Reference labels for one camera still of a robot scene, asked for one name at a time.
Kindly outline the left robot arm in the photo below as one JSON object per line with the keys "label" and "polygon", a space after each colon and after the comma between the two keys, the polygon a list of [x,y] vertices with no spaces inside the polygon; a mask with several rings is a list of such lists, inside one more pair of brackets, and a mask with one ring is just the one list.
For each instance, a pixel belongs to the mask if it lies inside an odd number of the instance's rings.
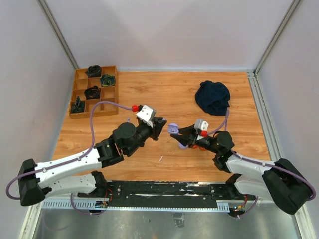
{"label": "left robot arm", "polygon": [[126,122],[107,139],[91,145],[85,151],[49,162],[25,160],[17,180],[21,206],[32,206],[60,194],[103,196],[107,185],[99,169],[132,156],[144,147],[147,139],[157,141],[166,123],[163,117],[154,117],[149,122],[138,119],[138,126]]}

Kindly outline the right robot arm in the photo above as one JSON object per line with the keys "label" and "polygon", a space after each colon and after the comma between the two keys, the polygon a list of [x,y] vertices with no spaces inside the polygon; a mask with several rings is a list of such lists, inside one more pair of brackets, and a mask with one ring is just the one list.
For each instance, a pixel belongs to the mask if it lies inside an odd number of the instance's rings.
{"label": "right robot arm", "polygon": [[268,162],[243,156],[233,151],[234,142],[229,132],[208,132],[207,126],[205,121],[185,128],[172,123],[167,131],[184,147],[197,146],[215,154],[215,166],[232,174],[226,186],[229,198],[253,195],[271,200],[279,209],[293,215],[305,202],[316,197],[314,187],[289,160]]}

